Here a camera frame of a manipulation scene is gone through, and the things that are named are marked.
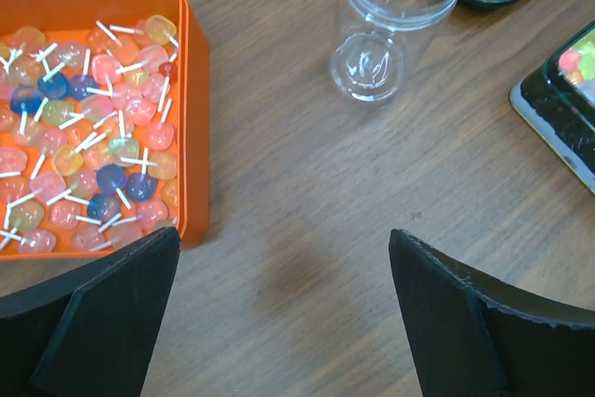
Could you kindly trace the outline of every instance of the wood grain surface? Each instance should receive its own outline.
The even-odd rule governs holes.
[[[595,201],[509,104],[595,0],[459,5],[379,107],[329,82],[336,0],[190,2],[212,46],[211,230],[180,259],[143,397],[420,396],[393,228],[595,309]],[[0,293],[79,264],[4,263]]]

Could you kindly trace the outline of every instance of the clear plastic jar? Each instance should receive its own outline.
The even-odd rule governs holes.
[[[393,97],[456,0],[338,0],[330,70],[344,94]]]

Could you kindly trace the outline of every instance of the white lollipop stick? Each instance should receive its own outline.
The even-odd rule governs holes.
[[[73,190],[69,188],[66,191],[62,191],[60,194],[55,195],[51,199],[46,202],[47,206],[54,205],[58,200],[65,198],[68,194],[70,194]]]
[[[85,199],[81,199],[80,197],[74,197],[73,195],[66,195],[64,196],[65,200],[68,200],[69,202],[75,202],[76,204],[81,204],[81,205],[89,205],[90,202],[88,200]]]
[[[142,69],[142,62],[137,62],[136,64],[128,65],[127,67],[120,67],[115,72],[120,74],[120,73],[132,72],[133,70],[136,70],[136,69]]]
[[[15,241],[22,240],[22,237],[16,235],[14,232],[5,232],[4,230],[0,230],[0,235],[7,237],[9,239],[13,239]]]
[[[81,144],[79,144],[76,148],[74,148],[74,151],[80,152],[83,149],[86,149],[86,145],[89,143],[89,141],[91,141],[96,136],[97,136],[97,132],[91,132],[89,135],[86,136],[86,139],[81,141]]]
[[[5,179],[6,177],[16,177],[19,175],[20,175],[20,171],[1,172],[0,179]]]
[[[120,200],[122,200],[122,203],[124,204],[126,209],[132,208],[132,205],[130,204],[130,202],[128,202],[128,199],[126,198],[126,196],[124,195],[124,193],[122,192],[122,190],[120,188],[116,188],[115,192],[120,197]]]
[[[33,194],[31,192],[27,195],[22,196],[20,199],[15,200],[14,202],[10,202],[7,206],[8,206],[8,208],[14,208],[17,205],[24,204],[25,202],[27,202],[31,199],[34,199],[34,198],[35,198],[35,194]]]
[[[134,34],[138,32],[138,30],[135,30],[134,28],[120,27],[119,25],[110,25],[110,30],[112,30],[113,32],[126,34]]]
[[[118,39],[115,34],[113,34],[110,29],[108,27],[106,27],[105,25],[103,25],[103,23],[101,22],[101,20],[96,20],[95,23],[97,24],[98,27],[101,28],[101,30],[106,33],[108,35],[108,37],[110,39],[112,39],[113,41],[115,41],[118,46],[122,46],[122,43],[120,42],[120,39]]]
[[[7,206],[7,213],[4,216],[4,229],[8,230],[8,226],[10,225],[10,213],[12,212],[12,208]]]
[[[101,225],[98,229],[98,232],[105,232],[108,228],[110,228],[120,217],[122,216],[122,214],[117,213],[115,216],[113,216],[110,220],[108,220],[107,222],[105,222],[103,225]]]
[[[34,121],[39,121],[39,118],[41,118],[41,114],[44,111],[44,107],[46,107],[46,104],[48,101],[49,101],[48,97],[44,97],[44,100],[41,101],[41,105],[39,106],[39,109],[37,109],[37,112],[35,113],[35,116],[33,117]]]
[[[85,50],[85,64],[83,65],[83,74],[89,73],[89,62],[91,61],[91,50]]]
[[[85,118],[85,116],[81,113],[80,115],[74,116],[73,118],[71,118],[68,121],[65,121],[64,123],[62,123],[61,125],[58,126],[58,129],[60,130],[64,130],[66,127],[68,126],[72,126],[74,123],[78,123],[79,121],[81,121],[83,118]]]
[[[25,126],[27,125],[27,111],[22,111],[20,114],[20,126],[19,126],[19,133],[24,137],[25,136]]]
[[[125,223],[136,222],[137,220],[139,220],[139,218],[137,218],[136,216],[133,218],[123,218],[122,220],[118,220],[117,222],[115,222],[112,226],[117,227],[118,225],[124,225]]]
[[[12,227],[12,230],[10,230],[10,234],[14,234],[15,232],[17,232],[17,227]],[[9,242],[10,242],[10,238],[5,237],[2,241],[2,243],[0,244],[0,251],[4,250]]]
[[[164,109],[165,95],[167,95],[168,87],[169,87],[169,76],[166,76],[165,81],[164,81],[164,87],[161,90],[161,97],[159,98],[159,106],[157,107],[157,112],[160,112]]]
[[[105,95],[106,97],[110,97],[111,95],[113,95],[113,92],[111,92],[110,90],[103,90],[101,88],[95,87],[87,87],[86,91],[89,93],[94,93],[96,95]]]
[[[86,223],[92,223],[93,225],[101,225],[101,220],[96,219],[96,218],[86,218],[85,216],[75,216],[75,219],[77,219],[80,222],[86,222]]]
[[[56,67],[54,67],[52,70],[49,71],[49,73],[46,73],[44,75],[44,77],[42,78],[44,80],[44,82],[47,82],[48,80],[50,80],[57,72],[59,72],[60,70],[62,70],[64,67],[66,67],[66,60],[63,60],[60,64],[58,64]]]
[[[123,139],[126,136],[126,128],[124,126],[124,112],[122,112],[122,109],[118,111],[118,122],[120,125],[120,138]]]
[[[167,119],[167,116],[169,115],[169,109],[171,109],[171,103],[173,102],[173,100],[171,98],[167,99],[167,104],[165,105],[165,109],[164,112],[161,115],[161,122],[164,123],[165,120]]]
[[[147,173],[147,165],[149,163],[149,148],[145,148],[142,150],[142,169],[140,170],[141,174]]]
[[[101,251],[101,250],[103,250],[105,248],[108,248],[108,247],[112,246],[113,244],[115,244],[119,240],[120,240],[120,238],[119,237],[116,237],[114,239],[111,239],[111,241],[105,242],[105,243],[103,243],[101,245],[94,246],[89,251]]]
[[[99,129],[103,123],[105,123],[106,121],[108,121],[109,118],[112,118],[114,115],[117,115],[118,112],[117,111],[111,111],[110,113],[108,113],[107,115],[105,115],[103,118],[101,118],[99,121],[97,121],[94,125],[93,128],[94,129]]]
[[[31,176],[29,177],[29,179],[33,180],[34,178],[37,177],[37,174],[39,174],[39,170],[41,169],[41,166],[44,165],[45,160],[46,160],[46,156],[44,154],[39,155],[39,158],[37,159],[37,163],[35,164],[35,167],[33,168],[33,172],[31,173]]]
[[[37,55],[37,58],[35,58],[35,61],[41,62],[42,60],[46,60],[46,58],[49,56],[49,54],[52,51],[54,51],[57,46],[58,46],[57,43],[53,43],[48,48],[46,48],[44,51],[39,52],[39,54]]]
[[[133,165],[157,166],[155,162],[145,162],[144,160],[139,160],[138,158],[120,157],[120,160],[125,163],[132,163]]]

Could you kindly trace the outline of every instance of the orange plastic bin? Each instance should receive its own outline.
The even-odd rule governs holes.
[[[85,36],[96,20],[103,23],[134,26],[139,19],[160,14],[178,26],[178,82],[172,86],[170,120],[175,120],[177,134],[167,150],[178,158],[178,223],[177,228],[185,248],[194,247],[204,239],[208,228],[208,43],[187,0],[0,0],[11,5],[9,14],[0,21],[0,36],[9,42],[18,28],[31,25],[42,30],[49,41],[76,39]],[[135,129],[142,147],[143,130]],[[0,146],[15,146],[9,133],[0,134]],[[39,156],[35,148],[21,148],[29,162],[24,176],[33,171]],[[45,163],[42,173],[51,170]],[[163,181],[159,180],[157,194]],[[43,205],[47,215],[47,206]],[[6,204],[0,204],[0,222],[4,221]],[[123,218],[134,211],[123,211]],[[32,258],[85,258],[104,256],[112,248],[98,252],[79,252],[70,247],[72,232],[52,228],[45,218],[40,228],[52,231],[58,239],[51,253],[22,255],[19,243],[11,241],[2,251],[0,260]]]

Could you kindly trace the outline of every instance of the blue lollipop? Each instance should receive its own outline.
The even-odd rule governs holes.
[[[99,84],[93,76],[89,73],[89,59],[91,57],[91,50],[87,49],[85,53],[85,65],[83,67],[83,74],[75,74],[71,77],[71,97],[77,101],[82,101],[86,97],[94,95],[87,91],[88,88],[99,88]]]
[[[10,110],[20,115],[20,133],[24,135],[27,115],[35,113],[41,106],[42,95],[33,86],[19,86],[10,97]]]
[[[107,222],[120,214],[120,202],[110,195],[95,194],[86,206],[86,214],[90,218]]]
[[[149,174],[135,172],[130,174],[126,184],[126,195],[135,202],[151,200],[157,189],[157,179]]]
[[[56,73],[47,81],[44,81],[43,77],[39,78],[37,85],[49,99],[65,99],[71,91],[68,78],[64,73]]]
[[[122,189],[126,186],[126,172],[118,165],[106,165],[97,171],[97,184],[106,195],[117,193],[126,208],[132,205],[126,199]]]

